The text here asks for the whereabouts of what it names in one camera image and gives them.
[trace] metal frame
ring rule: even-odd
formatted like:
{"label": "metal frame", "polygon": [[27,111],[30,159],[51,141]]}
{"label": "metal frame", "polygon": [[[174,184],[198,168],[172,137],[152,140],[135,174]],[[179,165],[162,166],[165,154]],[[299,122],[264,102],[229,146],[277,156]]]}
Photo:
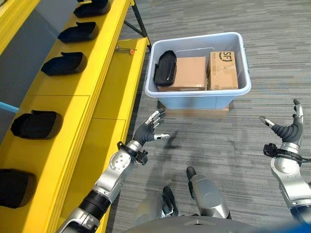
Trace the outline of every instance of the metal frame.
{"label": "metal frame", "polygon": [[124,24],[126,26],[128,26],[129,28],[133,29],[135,32],[137,32],[139,35],[141,35],[142,37],[147,37],[148,38],[148,42],[149,42],[149,45],[147,46],[149,51],[151,51],[151,42],[150,42],[150,39],[148,37],[148,34],[147,34],[147,31],[145,29],[145,26],[142,22],[142,19],[141,19],[141,16],[140,16],[140,13],[138,11],[138,8],[137,8],[137,5],[136,5],[136,2],[135,0],[131,0],[131,6],[132,6],[132,9],[134,11],[134,14],[135,14],[135,17],[136,17],[136,20],[139,24],[139,27],[140,27],[140,30],[138,28],[136,28],[135,26],[133,26],[131,23],[129,23],[128,21],[124,21]]}

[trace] cable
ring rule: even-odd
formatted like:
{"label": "cable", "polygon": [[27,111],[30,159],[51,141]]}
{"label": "cable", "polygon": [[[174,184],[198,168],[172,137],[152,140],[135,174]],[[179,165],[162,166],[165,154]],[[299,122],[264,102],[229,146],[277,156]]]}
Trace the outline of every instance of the cable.
{"label": "cable", "polygon": [[276,158],[278,158],[278,157],[291,159],[291,160],[294,160],[298,163],[311,163],[311,159],[301,158],[301,160],[299,160],[299,159],[293,158],[293,157],[291,157],[289,155],[285,155],[285,154],[277,155]]}

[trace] plastic storage bin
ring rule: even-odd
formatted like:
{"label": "plastic storage bin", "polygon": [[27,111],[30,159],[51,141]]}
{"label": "plastic storage bin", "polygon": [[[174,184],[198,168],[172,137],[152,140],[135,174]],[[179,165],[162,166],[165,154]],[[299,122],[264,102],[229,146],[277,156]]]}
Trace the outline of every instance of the plastic storage bin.
{"label": "plastic storage bin", "polygon": [[[159,92],[154,83],[155,66],[160,56],[167,50],[173,50],[177,57],[207,56],[212,51],[234,51],[239,89],[213,91],[171,91]],[[157,98],[168,109],[223,109],[236,96],[244,95],[251,89],[251,80],[239,33],[219,33],[160,40],[153,44],[148,65],[145,92],[147,96]]]}

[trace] yellow workbench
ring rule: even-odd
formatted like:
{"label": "yellow workbench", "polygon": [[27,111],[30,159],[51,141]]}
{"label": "yellow workbench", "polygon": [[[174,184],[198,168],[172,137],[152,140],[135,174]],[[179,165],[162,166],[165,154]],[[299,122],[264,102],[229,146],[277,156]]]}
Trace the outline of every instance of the yellow workbench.
{"label": "yellow workbench", "polygon": [[[16,117],[32,109],[50,110],[60,113],[64,123],[49,140],[27,140],[7,132],[0,146],[0,168],[33,173],[38,184],[26,206],[0,207],[0,232],[54,232],[106,168],[117,151],[116,143],[125,141],[149,45],[147,37],[117,43],[130,3],[113,0],[105,16],[81,19],[72,15],[65,28],[77,21],[95,21],[99,35],[74,44],[57,40],[47,56],[45,62],[61,51],[81,51],[88,64],[74,75],[50,77],[39,71],[24,98]],[[136,50],[134,55],[114,53],[116,45]],[[104,232],[108,214],[97,232]]]}
{"label": "yellow workbench", "polygon": [[0,54],[40,0],[7,0],[0,6]]}

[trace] silver metal joint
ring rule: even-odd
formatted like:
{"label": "silver metal joint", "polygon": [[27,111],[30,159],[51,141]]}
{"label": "silver metal joint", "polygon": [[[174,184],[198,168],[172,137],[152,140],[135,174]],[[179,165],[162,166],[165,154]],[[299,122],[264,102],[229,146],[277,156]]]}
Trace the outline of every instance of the silver metal joint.
{"label": "silver metal joint", "polygon": [[259,119],[270,128],[272,128],[275,125],[275,123],[273,123],[271,120],[269,120],[268,118],[264,116],[260,116]]}
{"label": "silver metal joint", "polygon": [[303,116],[301,104],[296,105],[296,115],[297,115],[297,117]]}
{"label": "silver metal joint", "polygon": [[142,149],[142,145],[135,140],[131,140],[126,146],[135,152],[138,152]]}
{"label": "silver metal joint", "polygon": [[123,171],[131,162],[131,157],[123,151],[115,153],[110,161],[109,165],[113,170]]}
{"label": "silver metal joint", "polygon": [[279,183],[282,196],[289,208],[310,204],[311,188],[300,175],[300,167],[294,160],[273,158],[271,171]]}
{"label": "silver metal joint", "polygon": [[170,135],[169,134],[164,134],[164,133],[156,133],[155,134],[155,140],[158,139],[169,139]]}
{"label": "silver metal joint", "polygon": [[75,208],[68,216],[62,226],[56,231],[56,233],[62,233],[66,227],[71,223],[76,222],[81,227],[91,230],[94,226],[97,229],[100,225],[99,220],[93,215],[89,214],[83,209]]}
{"label": "silver metal joint", "polygon": [[152,122],[153,119],[154,119],[157,115],[159,115],[159,114],[160,114],[160,112],[159,112],[158,110],[155,110],[155,112],[152,113],[151,116],[148,117],[148,119],[145,121],[145,124],[148,125],[148,124],[149,124],[150,122]]}
{"label": "silver metal joint", "polygon": [[280,149],[299,154],[300,147],[295,143],[283,142]]}

